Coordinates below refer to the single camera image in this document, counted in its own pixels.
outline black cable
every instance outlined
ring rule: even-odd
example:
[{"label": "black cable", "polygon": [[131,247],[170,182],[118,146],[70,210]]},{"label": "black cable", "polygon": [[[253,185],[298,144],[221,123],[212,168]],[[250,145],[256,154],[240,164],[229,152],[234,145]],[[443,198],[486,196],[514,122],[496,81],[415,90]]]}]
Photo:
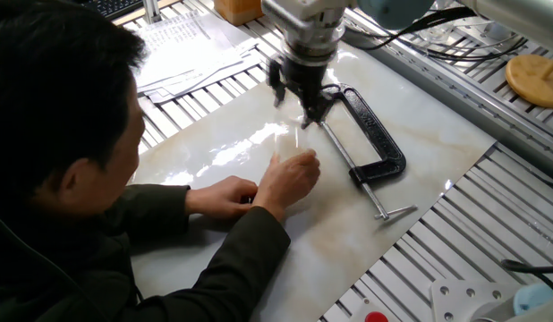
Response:
[{"label": "black cable", "polygon": [[543,183],[547,184],[549,187],[553,188],[553,182],[550,182],[548,180],[545,180],[541,177],[539,177],[537,174],[533,174],[535,176],[535,178],[541,180]]},{"label": "black cable", "polygon": [[553,290],[553,282],[543,275],[553,273],[553,267],[532,267],[511,259],[502,260],[501,266],[511,272],[533,274]]},{"label": "black cable", "polygon": [[451,8],[451,9],[437,11],[419,19],[418,21],[414,22],[410,27],[407,27],[403,30],[400,30],[396,34],[389,36],[388,40],[384,41],[379,45],[376,45],[374,47],[357,47],[357,48],[362,50],[376,50],[398,39],[402,35],[436,27],[440,24],[455,21],[458,19],[475,17],[475,16],[477,16],[477,14],[467,7]]},{"label": "black cable", "polygon": [[29,255],[31,255],[33,258],[35,258],[37,261],[42,263],[45,267],[52,270],[52,272],[58,276],[60,276],[68,285],[70,285],[75,291],[81,294],[81,296],[86,299],[89,304],[94,308],[94,310],[100,315],[102,320],[106,322],[111,322],[108,317],[102,312],[102,310],[96,305],[96,303],[86,294],[83,289],[69,276],[67,275],[58,265],[56,265],[54,262],[52,262],[50,259],[45,257],[44,255],[40,254],[38,251],[31,248],[30,245],[28,245],[26,242],[24,242],[20,237],[16,235],[3,221],[0,219],[0,230],[4,233],[6,238],[8,238],[12,243],[14,243],[16,246],[19,246],[22,250],[27,252]]},{"label": "black cable", "polygon": [[518,273],[553,274],[553,267],[532,267],[511,259],[502,260],[501,266],[503,266],[505,269],[508,269],[512,272],[518,272]]},{"label": "black cable", "polygon": [[496,59],[501,57],[502,55],[509,55],[516,51],[517,49],[523,47],[527,43],[526,38],[519,39],[515,44],[513,44],[511,47],[509,47],[507,50],[495,53],[495,54],[488,54],[488,55],[473,55],[473,56],[460,56],[460,55],[453,55],[448,53],[442,53],[436,50],[418,47],[417,45],[403,39],[403,42],[409,45],[410,47],[413,47],[415,50],[422,52],[424,54],[427,54],[428,57],[440,59],[440,60],[450,60],[450,61],[457,61],[457,62],[482,62],[487,61],[491,59]]},{"label": "black cable", "polygon": [[[357,34],[357,35],[365,37],[365,38],[392,38],[393,36],[395,36],[395,35],[392,35],[392,34],[390,36],[384,36],[384,35],[365,33],[365,32],[361,32],[359,30],[356,30],[354,28],[350,28],[350,27],[348,27],[346,29],[348,31],[351,31],[354,34]],[[528,41],[525,38],[521,38],[515,44],[513,44],[511,47],[509,47],[507,50],[505,50],[503,52],[500,52],[500,53],[496,53],[496,54],[476,55],[476,56],[462,56],[462,55],[453,55],[453,54],[443,53],[443,52],[439,52],[439,51],[428,49],[428,48],[419,47],[419,46],[415,45],[414,43],[412,43],[412,42],[410,42],[406,39],[403,39],[403,38],[400,38],[399,40],[404,42],[409,47],[414,48],[416,51],[427,55],[428,57],[439,59],[439,60],[451,60],[451,61],[456,61],[456,62],[483,62],[483,61],[499,58],[502,55],[509,55],[509,54],[513,53],[517,49],[523,47]],[[354,47],[366,50],[366,47],[357,46],[347,38],[345,38],[345,41],[347,43],[349,43],[350,45],[354,46]]]}]

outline white marble slab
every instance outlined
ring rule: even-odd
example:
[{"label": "white marble slab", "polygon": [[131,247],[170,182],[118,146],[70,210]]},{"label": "white marble slab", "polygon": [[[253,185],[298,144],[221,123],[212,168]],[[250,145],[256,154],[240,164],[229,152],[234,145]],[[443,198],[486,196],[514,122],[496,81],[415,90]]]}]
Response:
[{"label": "white marble slab", "polygon": [[[343,159],[316,126],[307,141],[322,164],[314,192],[290,210],[293,242],[253,320],[316,321],[494,143],[494,140],[369,55],[344,44],[328,82],[358,89],[404,152],[399,177],[372,185],[389,211],[418,210],[387,223],[374,220],[372,202],[357,190]],[[259,85],[146,152],[134,182],[190,184],[199,188],[239,175],[259,182],[274,151],[273,94]],[[328,118],[358,164],[378,156],[342,107]],[[133,258],[144,295],[191,287],[225,237],[222,227],[197,220],[179,247]]]}]

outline man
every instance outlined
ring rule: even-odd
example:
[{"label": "man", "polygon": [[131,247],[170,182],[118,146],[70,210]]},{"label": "man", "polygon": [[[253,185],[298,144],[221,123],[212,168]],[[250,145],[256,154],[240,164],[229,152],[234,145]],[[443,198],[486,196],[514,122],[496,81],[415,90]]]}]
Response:
[{"label": "man", "polygon": [[[247,321],[284,256],[285,209],[319,178],[313,151],[274,157],[259,187],[125,188],[142,53],[78,5],[0,0],[0,321]],[[143,300],[130,245],[181,235],[196,213],[241,218],[193,288]]]}]

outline clear plastic piece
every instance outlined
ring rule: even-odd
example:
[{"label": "clear plastic piece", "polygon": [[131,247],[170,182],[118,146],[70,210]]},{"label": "clear plastic piece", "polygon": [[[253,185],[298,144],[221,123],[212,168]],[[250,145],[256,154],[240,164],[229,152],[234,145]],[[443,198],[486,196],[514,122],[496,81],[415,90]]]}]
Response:
[{"label": "clear plastic piece", "polygon": [[302,154],[308,148],[307,134],[301,128],[304,116],[301,104],[297,97],[288,94],[275,116],[275,123],[282,129],[275,135],[275,152],[281,162]]}]

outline white plastic part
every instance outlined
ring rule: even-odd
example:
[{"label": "white plastic part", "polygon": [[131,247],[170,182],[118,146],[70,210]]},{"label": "white plastic part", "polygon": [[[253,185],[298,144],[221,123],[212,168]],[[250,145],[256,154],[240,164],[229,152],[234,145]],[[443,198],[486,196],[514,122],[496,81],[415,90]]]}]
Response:
[{"label": "white plastic part", "polygon": [[469,322],[481,306],[506,301],[520,288],[520,284],[437,280],[430,287],[434,321]]},{"label": "white plastic part", "polygon": [[303,111],[294,95],[287,95],[275,116],[282,131],[275,134],[275,152],[280,162],[302,154],[308,147],[306,132],[301,128]]}]

